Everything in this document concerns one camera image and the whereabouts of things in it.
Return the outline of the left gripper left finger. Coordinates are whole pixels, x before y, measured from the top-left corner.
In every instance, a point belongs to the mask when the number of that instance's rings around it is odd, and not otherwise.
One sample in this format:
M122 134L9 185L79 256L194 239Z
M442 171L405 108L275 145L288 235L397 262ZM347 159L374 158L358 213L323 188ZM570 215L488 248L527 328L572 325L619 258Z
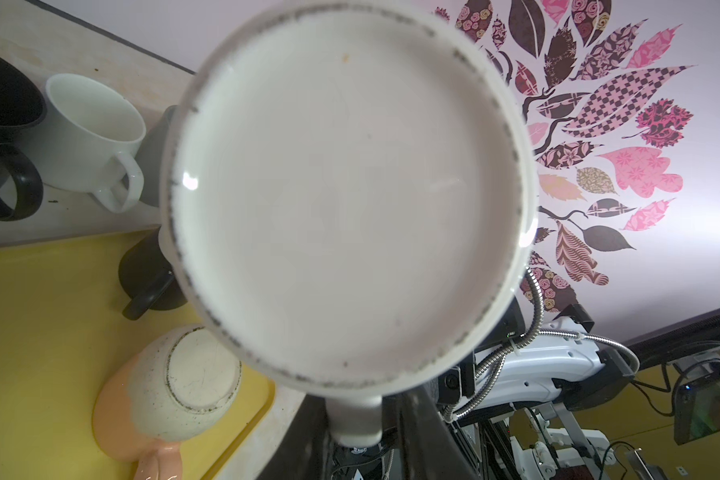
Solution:
M325 400L307 395L283 440L257 479L330 479L333 451Z

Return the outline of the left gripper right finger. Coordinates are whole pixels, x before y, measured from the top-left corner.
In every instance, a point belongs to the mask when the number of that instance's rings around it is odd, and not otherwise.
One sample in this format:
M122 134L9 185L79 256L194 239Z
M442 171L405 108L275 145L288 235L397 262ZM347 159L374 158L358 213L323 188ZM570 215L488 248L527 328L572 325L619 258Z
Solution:
M397 405L404 479L479 479L424 386L400 393Z

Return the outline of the orange speckled mug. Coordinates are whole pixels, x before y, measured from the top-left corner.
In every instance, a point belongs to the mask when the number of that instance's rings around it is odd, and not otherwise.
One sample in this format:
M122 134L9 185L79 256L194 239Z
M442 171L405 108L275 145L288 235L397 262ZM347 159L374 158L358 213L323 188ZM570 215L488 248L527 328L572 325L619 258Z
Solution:
M242 377L242 362L205 327L176 328L105 382L93 410L95 441L110 458L135 462L136 479L180 479L181 444L224 416Z

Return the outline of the black and white mug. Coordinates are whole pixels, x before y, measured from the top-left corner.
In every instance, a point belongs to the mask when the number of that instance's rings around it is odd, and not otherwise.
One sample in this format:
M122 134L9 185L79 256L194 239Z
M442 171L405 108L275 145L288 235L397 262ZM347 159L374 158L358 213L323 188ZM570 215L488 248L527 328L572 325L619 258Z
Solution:
M135 321L149 310L174 310L187 303L173 266L163 253L161 233L162 228L153 230L120 260L119 283L130 298L122 311L126 319Z

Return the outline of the white ribbed mug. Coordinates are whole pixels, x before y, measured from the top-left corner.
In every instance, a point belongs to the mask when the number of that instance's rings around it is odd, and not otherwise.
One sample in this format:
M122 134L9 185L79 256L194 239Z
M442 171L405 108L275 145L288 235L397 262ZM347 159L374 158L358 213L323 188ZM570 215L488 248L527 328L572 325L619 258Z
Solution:
M144 187L135 160L146 135L138 110L110 87L71 73L48 78L44 98L45 119L17 140L43 182L91 194L113 213L132 209Z

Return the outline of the grey mug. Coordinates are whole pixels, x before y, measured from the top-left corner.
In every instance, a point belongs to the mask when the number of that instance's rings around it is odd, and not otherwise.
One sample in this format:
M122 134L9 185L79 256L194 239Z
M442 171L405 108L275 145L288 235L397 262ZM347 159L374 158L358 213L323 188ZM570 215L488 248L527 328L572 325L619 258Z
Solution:
M135 155L136 163L141 168L144 177L140 201L152 207L160 206L160 175L163 151L170 124L177 108L177 105L171 105L164 111L159 121L144 137Z

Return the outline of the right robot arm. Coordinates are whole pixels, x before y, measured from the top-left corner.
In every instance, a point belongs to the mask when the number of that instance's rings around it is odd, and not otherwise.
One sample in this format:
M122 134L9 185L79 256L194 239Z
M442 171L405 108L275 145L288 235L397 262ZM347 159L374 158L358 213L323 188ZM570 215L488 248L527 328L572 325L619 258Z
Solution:
M614 398L641 363L628 347L594 334L594 325L582 305L571 304L522 346L525 324L513 303L499 330L438 378L436 405L443 418L467 424L480 415L546 403L575 411Z

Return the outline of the yellow plastic tray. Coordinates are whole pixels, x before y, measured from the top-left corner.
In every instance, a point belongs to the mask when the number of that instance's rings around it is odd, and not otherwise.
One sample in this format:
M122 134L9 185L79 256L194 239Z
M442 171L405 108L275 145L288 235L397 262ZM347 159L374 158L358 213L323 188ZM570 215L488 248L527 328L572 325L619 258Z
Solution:
M189 306L123 317L124 253L142 232L0 248L0 479L130 479L92 430L104 383Z

